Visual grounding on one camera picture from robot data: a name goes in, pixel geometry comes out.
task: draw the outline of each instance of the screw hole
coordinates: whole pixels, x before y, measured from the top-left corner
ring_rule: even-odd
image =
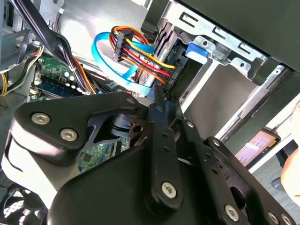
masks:
[[[143,130],[142,126],[136,126],[132,129],[132,132],[137,134],[137,133],[140,133],[142,130]]]
[[[216,171],[215,168],[212,168],[211,170],[214,172],[214,174],[216,174],[216,175],[218,174],[218,172]]]
[[[165,152],[169,152],[169,148],[165,146],[165,147],[164,147],[164,151],[165,151]]]

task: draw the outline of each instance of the orange wire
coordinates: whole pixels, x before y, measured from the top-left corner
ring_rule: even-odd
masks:
[[[93,86],[91,85],[90,81],[88,80],[86,74],[85,74],[85,71],[83,69],[83,67],[80,65],[80,63],[78,62],[78,60],[73,56],[73,59],[75,61],[75,64],[77,65],[77,67],[79,68],[80,70],[80,73],[82,74],[84,80],[86,81],[87,85],[89,86],[90,90],[92,91],[93,94],[97,94],[95,89],[93,88]]]
[[[152,76],[154,76],[156,79],[158,79],[161,83],[165,84],[164,80],[161,79],[159,76],[157,76],[155,73],[141,67],[140,65],[138,65],[137,63],[135,63],[134,61],[132,61],[131,59],[128,59],[127,57],[125,56],[121,56],[122,59],[128,61],[128,62],[131,62],[132,64],[135,64],[137,67],[139,67],[140,69],[142,69],[143,71],[147,72],[148,74],[151,74]]]

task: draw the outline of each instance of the fan grille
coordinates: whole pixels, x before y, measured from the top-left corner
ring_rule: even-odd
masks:
[[[23,197],[23,195],[19,192],[16,191],[15,194],[13,196],[18,196],[18,197]],[[19,201],[19,202],[15,202],[14,204],[12,204],[10,207],[4,209],[4,217],[7,218],[11,213],[17,211],[18,209],[22,208],[24,201]],[[20,225],[23,225],[23,221],[25,219],[25,216],[22,216],[19,220]]]

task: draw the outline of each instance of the black wire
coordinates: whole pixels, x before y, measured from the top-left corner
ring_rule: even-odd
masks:
[[[150,61],[151,63],[154,63],[155,65],[158,65],[162,68],[164,68],[167,72],[171,72],[172,70],[170,70],[169,68],[165,67],[165,66],[162,66],[160,65],[159,63],[155,62],[154,60],[150,59],[147,55],[145,55],[144,53],[142,52],[139,52],[138,50],[134,49],[133,47],[131,47],[131,45],[129,43],[125,43],[125,46],[128,47],[130,50],[134,51],[135,53],[139,54],[139,55],[142,55],[143,57],[145,57],[148,61]]]
[[[16,66],[19,65],[21,62],[23,62],[25,56],[26,56],[26,51],[29,45],[29,37],[30,37],[31,31],[28,30],[23,38],[22,44],[20,46],[20,53],[17,62],[15,63]]]
[[[114,28],[115,28],[115,27],[112,28],[112,31],[111,31],[111,33],[110,33],[110,35],[109,35],[109,38],[112,40],[112,45],[113,45],[114,48],[116,48],[116,44],[115,44],[114,41],[113,41],[113,37],[114,37],[115,39],[117,39],[116,34],[114,33]],[[142,53],[142,52],[139,52],[138,50],[136,50],[136,49],[134,49],[133,47],[131,47],[131,45],[130,45],[129,43],[125,42],[125,46],[128,47],[130,50],[134,51],[135,53],[137,53],[137,54],[139,54],[139,55],[142,55],[143,57],[145,57],[145,58],[146,58],[148,61],[150,61],[151,63],[154,63],[155,65],[158,65],[158,66],[160,66],[161,68],[164,68],[167,72],[171,72],[171,70],[170,70],[169,68],[167,68],[167,67],[165,67],[165,66],[162,66],[162,65],[160,65],[159,63],[155,62],[154,60],[150,59],[146,54],[144,54],[144,53]]]
[[[6,80],[8,82],[8,80],[9,80],[9,72],[8,71],[5,73],[5,77],[6,77]]]
[[[23,69],[23,72],[22,72],[21,76],[19,77],[19,79],[18,79],[16,82],[14,82],[12,85],[10,85],[10,86],[7,88],[7,91],[10,91],[10,90],[14,89],[14,88],[17,87],[20,83],[23,82],[23,80],[26,78],[28,66],[29,66],[29,64],[34,60],[34,58],[35,58],[35,57],[32,57],[32,58],[28,59],[28,60],[25,62],[24,69]]]
[[[134,61],[136,64],[138,64],[138,65],[141,66],[142,68],[144,68],[144,69],[146,69],[146,70],[149,70],[149,71],[153,72],[154,74],[156,74],[156,75],[158,75],[158,76],[164,78],[165,80],[168,79],[168,77],[167,77],[166,75],[160,74],[160,73],[154,71],[153,69],[146,67],[145,65],[143,65],[142,63],[140,63],[139,61],[137,61],[135,58],[131,57],[127,52],[124,52],[124,53],[122,53],[122,54],[125,55],[127,58],[131,59],[132,61]]]

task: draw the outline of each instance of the green circuit board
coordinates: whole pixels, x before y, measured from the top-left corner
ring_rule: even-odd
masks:
[[[46,55],[40,58],[38,65],[42,69],[41,73],[43,76],[57,80],[62,84],[69,81],[70,77],[73,75],[73,72],[68,67]]]
[[[112,156],[114,144],[100,144],[84,151],[78,161],[78,169],[85,172],[100,163],[108,160]]]
[[[45,96],[29,95],[29,102],[50,100]],[[121,152],[129,148],[130,138],[121,137],[119,141],[122,142]],[[80,172],[88,171],[89,169],[105,162],[112,157],[115,143],[106,143],[94,146],[83,151],[78,160],[78,170]]]

